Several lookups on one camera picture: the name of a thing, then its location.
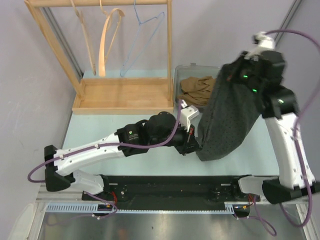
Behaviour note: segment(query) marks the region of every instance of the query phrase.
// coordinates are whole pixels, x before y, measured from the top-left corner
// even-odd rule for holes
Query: table
[[[117,72],[109,71],[109,77]],[[153,77],[166,71],[131,71],[128,77]],[[85,72],[84,78],[92,78]],[[64,149],[102,139],[127,124],[149,119],[150,115],[75,115],[67,129]],[[91,174],[130,176],[222,176],[278,175],[279,168],[265,121],[260,117],[244,142],[228,156],[215,161],[201,162],[195,153],[179,155],[174,147],[158,147],[147,153],[111,159],[81,170]]]

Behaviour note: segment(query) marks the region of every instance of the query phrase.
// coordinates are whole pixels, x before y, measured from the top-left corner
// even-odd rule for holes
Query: clear plastic bin
[[[182,94],[180,82],[189,77],[203,78],[205,76],[212,76],[216,78],[219,74],[221,67],[216,66],[199,66],[195,63],[190,65],[179,65],[175,68],[174,73],[174,99],[178,103],[178,96]],[[202,113],[205,106],[195,106]]]

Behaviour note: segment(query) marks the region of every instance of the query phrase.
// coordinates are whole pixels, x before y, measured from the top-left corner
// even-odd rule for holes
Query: hanger
[[[136,0],[134,0],[134,2],[133,2],[133,8],[134,8],[134,12],[135,12],[136,19],[137,19],[137,21],[138,21],[138,23],[139,23],[139,27],[138,27],[138,30],[137,30],[137,32],[136,32],[136,34],[135,34],[135,37],[134,37],[133,43],[132,43],[132,45],[131,45],[131,47],[130,47],[129,53],[128,53],[128,55],[126,56],[126,60],[125,60],[124,63],[122,64],[122,67],[121,67],[121,70],[120,70],[120,76],[121,76],[121,77],[124,77],[124,76],[125,76],[125,74],[129,71],[129,69],[130,69],[130,68],[135,64],[135,62],[138,60],[138,58],[140,57],[140,55],[146,50],[147,46],[148,46],[149,43],[151,42],[151,39],[154,37],[154,35],[156,34],[157,30],[159,29],[161,23],[162,23],[163,20],[165,19],[165,12],[162,11],[162,12],[160,12],[157,16],[154,16],[154,17],[152,17],[152,18],[149,18],[149,19],[147,19],[147,20],[145,20],[145,21],[141,21],[140,18],[139,18],[137,9],[136,9]],[[126,64],[128,63],[129,58],[130,58],[130,56],[131,56],[131,54],[132,54],[132,50],[133,50],[134,46],[136,45],[136,41],[137,41],[137,38],[138,38],[138,36],[139,36],[141,26],[142,26],[143,24],[145,24],[145,23],[153,20],[153,19],[159,19],[159,20],[158,20],[158,21],[159,21],[158,25],[157,25],[156,28],[154,29],[154,31],[153,31],[152,35],[150,36],[150,38],[148,39],[147,43],[143,46],[142,50],[139,52],[139,54],[138,54],[138,55],[136,56],[136,58],[133,60],[133,62],[131,63],[131,65],[130,65],[127,69],[125,69],[125,66],[126,66]]]
[[[104,11],[101,1],[102,0],[100,0],[100,8],[101,8],[103,14],[105,14],[106,11]],[[111,23],[112,23],[112,16],[116,11],[119,14],[119,18],[118,18],[118,22],[117,22],[116,29],[114,31],[110,46],[109,46],[108,51],[107,51],[107,53],[105,55],[106,34],[107,34],[107,31],[109,30],[109,28],[111,26]],[[121,9],[114,8],[114,9],[112,9],[112,11],[110,12],[110,14],[107,16],[107,18],[105,20],[105,23],[104,23],[104,26],[103,26],[103,30],[102,30],[101,42],[100,42],[100,50],[99,50],[99,69],[98,70],[99,70],[99,76],[100,77],[105,77],[106,76],[106,62],[108,60],[111,47],[114,44],[114,40],[116,38],[119,25],[121,23],[121,18],[124,17],[124,16],[125,16],[125,13]]]
[[[85,22],[84,15],[83,15],[82,11],[78,11],[77,10],[73,0],[70,0],[70,2],[71,2],[72,7],[73,7],[73,9],[75,11],[75,15],[80,20],[82,31],[83,31],[83,35],[84,35],[86,49],[87,49],[88,55],[89,55],[91,69],[92,69],[93,74],[96,75],[97,74],[96,63],[95,63],[95,59],[96,58],[95,58],[95,53],[94,53],[94,48],[93,48],[93,45],[92,45],[92,41],[91,41],[91,38],[90,38],[90,36],[88,34],[88,31],[87,31],[87,25],[86,25],[86,22]]]

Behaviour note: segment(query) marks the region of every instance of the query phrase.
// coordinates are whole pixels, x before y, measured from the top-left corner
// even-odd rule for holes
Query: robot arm
[[[278,162],[279,177],[245,176],[238,184],[243,193],[265,196],[270,203],[278,204],[307,195],[293,139],[299,109],[295,94],[281,85],[286,62],[281,53],[274,51],[274,40],[265,32],[259,32],[253,39],[257,46],[232,63],[234,68],[228,81],[246,85],[255,95],[255,106],[265,120]],[[319,183],[309,168],[300,132],[297,139],[311,191],[318,192]]]
[[[194,106],[187,106],[183,101],[178,128],[173,138],[164,146],[175,147],[182,155],[199,149],[195,139],[194,126],[191,119],[199,114]],[[86,191],[93,195],[104,191],[108,185],[107,179],[100,175],[92,175],[79,170],[91,164],[108,159],[125,158],[136,154],[143,154],[149,150],[148,146],[163,143],[171,134],[176,118],[169,112],[160,112],[149,120],[141,120],[118,129],[115,133],[98,141],[70,149],[56,149],[50,145],[45,147],[45,160],[58,158],[47,164],[45,169],[46,188],[50,192],[57,192],[69,187]],[[135,148],[119,146],[121,144],[146,146]]]
[[[255,106],[265,119],[275,156],[279,166],[279,177],[244,176],[238,180],[240,190],[245,194],[265,196],[271,204],[287,202],[307,195],[301,165],[293,139],[293,125],[299,113],[294,93],[281,85],[286,62],[282,54],[274,51],[275,43],[264,32],[254,36],[257,44],[252,51],[244,51],[231,63],[233,71],[227,78],[235,84],[246,85],[255,95]],[[193,106],[182,105],[180,125],[173,138],[164,146],[175,147],[180,154],[199,150],[194,136],[194,126],[190,120],[199,114]],[[93,195],[108,192],[108,179],[102,175],[91,175],[80,168],[102,160],[129,157],[148,151],[148,147],[136,148],[118,146],[133,144],[150,146],[164,142],[175,125],[175,117],[161,112],[149,120],[126,125],[115,133],[96,142],[72,149],[56,149],[52,145],[45,148],[45,160],[59,158],[46,165],[45,182],[50,192],[61,191],[72,186]],[[312,193],[320,191],[320,184],[312,174],[300,133],[298,141],[302,148],[306,178]]]

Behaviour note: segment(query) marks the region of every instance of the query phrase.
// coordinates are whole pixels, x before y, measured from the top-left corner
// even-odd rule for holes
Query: brown cloth
[[[183,93],[178,98],[185,100],[188,105],[206,106],[215,83],[216,79],[212,76],[202,78],[191,76],[180,82]]]

